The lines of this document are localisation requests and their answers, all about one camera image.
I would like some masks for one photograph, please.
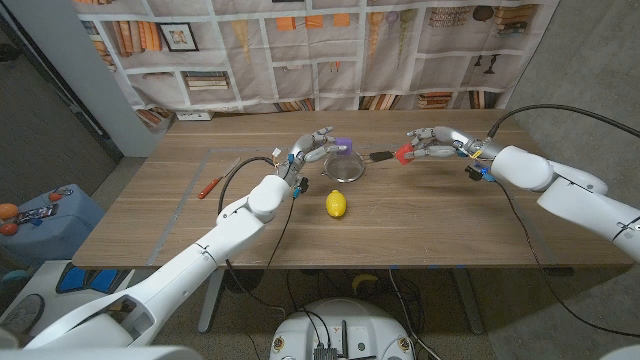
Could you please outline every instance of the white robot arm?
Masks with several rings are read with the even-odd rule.
[[[306,179],[298,173],[306,162],[317,161],[346,146],[331,144],[331,127],[302,136],[278,174],[267,175],[248,196],[227,206],[216,226],[143,282],[124,291],[81,306],[43,330],[27,346],[127,347],[150,344],[169,316],[220,264],[251,244],[276,215],[291,191],[306,190]],[[133,308],[116,320],[107,310]]]
[[[613,242],[635,261],[640,262],[640,210],[605,196],[607,185],[579,169],[547,160],[515,146],[503,147],[491,138],[479,140],[446,127],[422,128],[407,133],[417,151],[405,159],[427,156],[422,145],[443,143],[489,166],[469,166],[469,177],[480,180],[490,171],[499,180],[542,195],[537,202],[547,211],[580,225]]]

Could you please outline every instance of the lemon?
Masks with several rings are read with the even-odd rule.
[[[327,196],[327,212],[333,217],[340,217],[347,211],[347,199],[338,190]]]

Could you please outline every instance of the printed backdrop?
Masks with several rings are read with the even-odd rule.
[[[73,0],[150,127],[168,110],[503,108],[558,0],[468,3]]]

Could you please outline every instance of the gray wall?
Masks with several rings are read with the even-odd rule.
[[[509,102],[581,107],[640,129],[638,1],[563,0]],[[581,115],[516,115],[547,155],[600,177],[640,207],[640,139]]]
[[[4,0],[125,156],[149,156],[157,137],[135,115],[69,0]]]

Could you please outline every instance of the black cable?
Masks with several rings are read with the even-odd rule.
[[[324,275],[324,277],[327,279],[327,281],[338,291],[338,294],[340,293],[340,288],[338,287],[338,285],[336,285],[335,282],[333,282],[333,280],[331,280],[331,278],[329,277],[329,274],[327,274],[327,271],[322,269],[320,270],[322,272],[322,275]]]
[[[278,250],[278,246],[280,246],[280,242],[284,237],[284,232],[287,231],[287,225],[289,225],[289,220],[291,220],[291,213],[293,213],[293,203],[295,202],[296,202],[296,198],[293,198],[293,200],[291,200],[291,209],[289,209],[289,216],[287,216],[287,222],[284,223],[284,228],[282,228],[282,234],[280,234],[280,239],[278,239],[278,243],[276,244],[276,247],[273,249],[273,252],[271,253],[271,257],[269,258],[269,262],[267,263],[267,268],[264,269],[265,271],[269,269],[269,265],[271,265],[271,260],[273,260],[273,256],[276,254],[276,250]]]
[[[316,324],[313,323],[313,320],[311,319],[311,315],[309,315],[309,312],[307,311],[307,309],[304,308],[304,305],[302,306],[302,310],[304,311],[304,313],[309,318],[309,321],[311,321],[311,325],[313,326],[313,330],[316,331],[316,336],[318,337],[318,345],[322,345],[322,341],[320,341],[320,333],[318,332],[318,328],[316,327]]]
[[[278,309],[278,310],[282,310],[282,313],[284,314],[284,317],[287,317],[287,311],[282,307],[282,306],[278,306],[278,305],[271,305],[267,302],[264,302],[263,300],[261,300],[260,298],[258,298],[257,296],[253,295],[253,293],[247,289],[245,289],[244,286],[242,286],[242,283],[240,283],[240,279],[238,279],[238,276],[236,275],[235,271],[232,269],[231,263],[229,262],[229,259],[225,260],[225,262],[227,263],[227,270],[229,270],[229,273],[231,274],[231,276],[233,277],[233,279],[236,281],[236,284],[238,284],[238,286],[240,287],[240,290],[242,290],[243,292],[247,293],[247,295],[251,296],[251,298],[257,302],[259,302],[260,304],[266,306],[266,307],[270,307],[272,309]]]
[[[287,291],[289,292],[289,297],[291,298],[291,303],[293,304],[293,309],[294,309],[294,313],[296,312],[304,312],[305,314],[307,314],[307,317],[309,318],[309,321],[311,321],[311,325],[313,325],[313,328],[316,331],[316,336],[318,336],[318,342],[320,342],[320,333],[318,333],[318,329],[316,328],[316,325],[313,323],[313,320],[311,320],[311,316],[309,316],[309,314],[317,317],[318,319],[320,319],[320,321],[322,322],[322,325],[324,325],[324,330],[327,332],[327,347],[329,349],[331,349],[331,336],[329,335],[329,328],[327,327],[327,324],[324,322],[324,320],[320,317],[320,315],[314,313],[313,311],[309,311],[307,309],[305,309],[304,305],[302,306],[302,311],[298,310],[298,305],[296,304],[295,299],[293,298],[293,293],[291,292],[291,283],[289,282],[289,273],[291,272],[291,270],[287,270]]]
[[[505,189],[504,186],[501,183],[499,183],[498,181],[496,181],[496,183],[498,185],[500,185],[500,188],[502,188],[502,191],[506,195],[507,200],[509,200],[509,205],[511,206],[511,210],[513,211],[513,214],[516,216],[516,218],[520,222],[520,225],[522,226],[522,229],[524,230],[524,234],[525,234],[525,236],[527,238],[527,244],[529,244],[529,248],[531,249],[531,253],[533,254],[534,259],[536,260],[536,264],[538,264],[538,269],[540,269],[540,272],[542,273],[542,278],[544,279],[544,282],[547,284],[547,288],[549,289],[551,294],[553,294],[553,297],[556,298],[558,303],[560,303],[560,305],[562,305],[562,307],[565,308],[565,310],[567,310],[569,312],[569,314],[573,315],[574,318],[578,319],[582,323],[584,323],[586,325],[589,325],[589,326],[591,326],[593,328],[596,328],[596,329],[602,330],[602,331],[606,331],[608,333],[616,334],[616,335],[640,338],[640,334],[634,334],[634,333],[628,333],[628,332],[624,332],[624,331],[607,329],[605,327],[596,325],[596,324],[594,324],[592,322],[589,322],[589,321],[581,318],[580,316],[578,316],[578,314],[573,312],[573,310],[569,309],[569,307],[564,303],[564,301],[562,301],[562,299],[560,299],[560,296],[558,296],[558,294],[556,294],[555,290],[553,290],[553,287],[551,286],[551,282],[549,281],[549,279],[547,277],[547,273],[544,271],[544,268],[542,267],[542,264],[540,264],[540,260],[538,259],[538,254],[536,254],[536,250],[533,248],[533,245],[531,245],[531,238],[529,236],[529,231],[527,230],[527,227],[525,226],[524,222],[522,221],[522,218],[520,218],[520,215],[518,215],[518,213],[516,212],[516,209],[513,206],[513,200],[509,196],[509,193],[507,192],[507,189]]]
[[[259,160],[264,160],[266,161],[269,165],[273,166],[273,161],[271,161],[271,159],[264,157],[264,156],[258,156],[258,157],[253,157],[250,159],[247,159],[243,162],[241,162],[238,166],[236,166],[235,169],[233,169],[233,171],[231,171],[231,173],[227,176],[227,181],[224,183],[224,186],[222,187],[222,191],[220,192],[220,200],[218,201],[218,215],[220,215],[220,213],[222,212],[222,204],[224,201],[224,194],[227,191],[227,188],[229,187],[229,184],[231,183],[231,180],[233,179],[233,177],[236,175],[236,173],[242,169],[243,166],[247,165],[248,163],[252,162],[252,161],[259,161]],[[281,307],[281,306],[277,306],[277,305],[271,305],[263,300],[261,300],[260,298],[258,298],[257,296],[255,296],[252,292],[248,291],[240,282],[240,279],[238,279],[238,276],[235,273],[235,270],[233,270],[233,266],[231,266],[231,262],[229,262],[229,259],[225,260],[225,263],[227,264],[227,270],[229,271],[229,273],[231,274],[231,277],[233,277],[233,279],[235,280],[236,284],[238,284],[238,287],[245,293],[247,293],[249,296],[251,296],[252,299],[254,299],[255,301],[259,302],[260,304],[266,306],[266,307],[270,307],[272,309],[278,309],[278,310],[282,310],[284,317],[286,318],[287,316],[287,312],[286,310]]]
[[[222,202],[224,201],[224,194],[227,192],[227,187],[229,187],[229,183],[231,183],[231,179],[233,179],[236,173],[240,169],[242,169],[243,166],[247,165],[252,161],[258,161],[258,160],[264,160],[267,164],[273,166],[273,161],[268,157],[264,157],[264,156],[252,157],[238,164],[238,166],[236,166],[236,168],[233,169],[233,171],[231,171],[231,173],[227,176],[227,180],[225,181],[224,186],[222,187],[222,191],[220,192],[220,200],[218,200],[218,215],[220,215],[220,213],[222,212]]]
[[[600,114],[596,114],[594,112],[591,111],[587,111],[587,110],[583,110],[577,107],[573,107],[573,106],[568,106],[568,105],[558,105],[558,104],[538,104],[538,105],[529,105],[529,106],[523,106],[521,108],[515,109],[515,110],[511,110],[508,113],[504,114],[504,116],[502,116],[500,119],[498,119],[498,121],[496,121],[496,123],[493,125],[493,127],[491,128],[491,130],[489,130],[489,133],[487,134],[488,137],[493,138],[496,133],[498,132],[498,128],[500,127],[500,124],[502,124],[505,120],[507,120],[509,117],[523,112],[523,111],[527,111],[527,110],[533,110],[533,109],[556,109],[556,110],[565,110],[565,111],[571,111],[571,112],[575,112],[578,114],[582,114],[585,116],[588,116],[590,118],[602,121],[603,123],[609,124],[615,128],[618,128],[624,132],[627,132],[635,137],[639,137],[640,138],[640,131],[631,128],[627,125],[621,124],[613,119],[610,119],[606,116],[600,115]]]
[[[293,309],[298,309],[298,304],[296,304],[295,299],[293,298],[293,294],[291,293],[291,285],[289,284],[289,273],[291,270],[287,270],[287,291],[289,292],[289,298],[291,298],[291,304],[293,305]]]
[[[253,344],[253,350],[255,350],[255,352],[256,352],[256,358],[258,358],[258,360],[260,360],[260,353],[258,353],[258,348],[256,347],[255,341],[253,341],[253,338],[251,337],[251,335],[249,335],[249,333],[244,333],[244,334],[249,337],[249,340],[251,340],[251,343]]]
[[[324,320],[322,320],[322,318],[320,317],[320,315],[314,313],[313,311],[309,311],[307,309],[304,308],[304,306],[302,306],[302,310],[307,313],[307,316],[309,316],[309,314],[317,317],[321,322],[322,325],[324,326],[324,331],[327,332],[327,348],[331,349],[331,336],[329,336],[329,328],[327,327],[327,323],[324,322]]]

